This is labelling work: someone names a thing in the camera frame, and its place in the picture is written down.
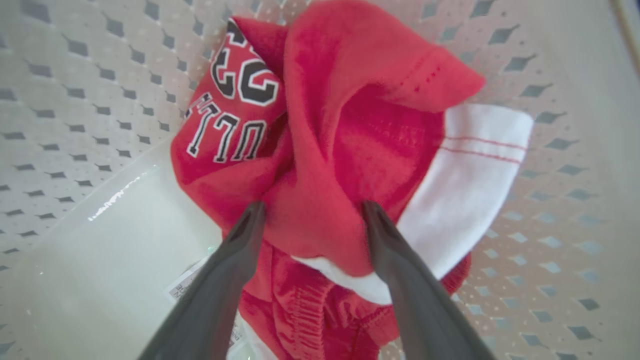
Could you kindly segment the white perforated laundry basket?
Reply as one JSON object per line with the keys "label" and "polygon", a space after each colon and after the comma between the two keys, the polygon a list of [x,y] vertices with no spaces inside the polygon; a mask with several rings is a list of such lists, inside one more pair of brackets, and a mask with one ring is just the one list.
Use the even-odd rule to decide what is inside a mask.
{"label": "white perforated laundry basket", "polygon": [[[638,0],[370,0],[527,112],[453,301],[499,360],[640,360]],[[131,360],[219,232],[171,138],[231,16],[313,0],[0,0],[0,360]]]}

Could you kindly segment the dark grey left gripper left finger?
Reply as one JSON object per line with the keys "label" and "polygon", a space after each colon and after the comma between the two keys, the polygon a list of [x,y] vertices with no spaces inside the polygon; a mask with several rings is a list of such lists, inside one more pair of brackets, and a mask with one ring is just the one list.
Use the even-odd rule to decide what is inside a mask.
{"label": "dark grey left gripper left finger", "polygon": [[243,287],[258,268],[265,223],[265,204],[250,203],[138,360],[226,360]]}

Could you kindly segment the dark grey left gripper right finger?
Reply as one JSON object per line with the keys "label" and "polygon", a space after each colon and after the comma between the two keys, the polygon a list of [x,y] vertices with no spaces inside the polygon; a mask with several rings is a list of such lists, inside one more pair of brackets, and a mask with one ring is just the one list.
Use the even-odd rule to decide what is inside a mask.
{"label": "dark grey left gripper right finger", "polygon": [[365,201],[370,261],[386,283],[406,360],[496,360],[379,203]]}

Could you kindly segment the red and white numbered jersey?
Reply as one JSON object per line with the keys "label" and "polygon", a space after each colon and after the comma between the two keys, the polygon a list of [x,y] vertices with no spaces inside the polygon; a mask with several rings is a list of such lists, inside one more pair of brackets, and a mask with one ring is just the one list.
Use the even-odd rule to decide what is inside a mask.
{"label": "red and white numbered jersey", "polygon": [[244,292],[332,287],[389,305],[361,205],[377,202],[454,293],[503,207],[534,121],[470,98],[482,75],[361,0],[289,26],[232,17],[171,144],[179,186],[222,229],[254,201],[265,242]]}

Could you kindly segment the red shorts with elastic waistband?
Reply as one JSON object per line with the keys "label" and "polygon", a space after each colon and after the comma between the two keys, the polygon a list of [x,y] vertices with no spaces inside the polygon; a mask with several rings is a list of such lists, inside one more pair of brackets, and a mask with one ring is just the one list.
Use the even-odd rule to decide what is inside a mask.
{"label": "red shorts with elastic waistband", "polygon": [[388,287],[267,241],[238,312],[254,351],[275,360],[377,360],[400,337]]}

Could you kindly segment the white printed label sticker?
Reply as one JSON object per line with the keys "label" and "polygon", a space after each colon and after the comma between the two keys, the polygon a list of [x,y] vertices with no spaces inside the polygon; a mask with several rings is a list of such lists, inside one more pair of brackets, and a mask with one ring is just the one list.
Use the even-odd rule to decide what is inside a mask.
{"label": "white printed label sticker", "polygon": [[[172,303],[176,303],[179,301],[183,294],[188,291],[192,282],[194,282],[195,278],[199,275],[201,268],[206,264],[210,255],[205,256],[198,262],[194,263],[190,268],[188,268],[185,272],[183,272],[176,280],[174,280],[170,285],[165,288],[165,294],[167,298],[170,299]],[[242,330],[242,327],[238,323],[237,319],[233,322],[233,327],[231,330],[230,337],[230,353],[237,353],[237,351],[245,346],[247,340],[245,338],[245,334]]]}

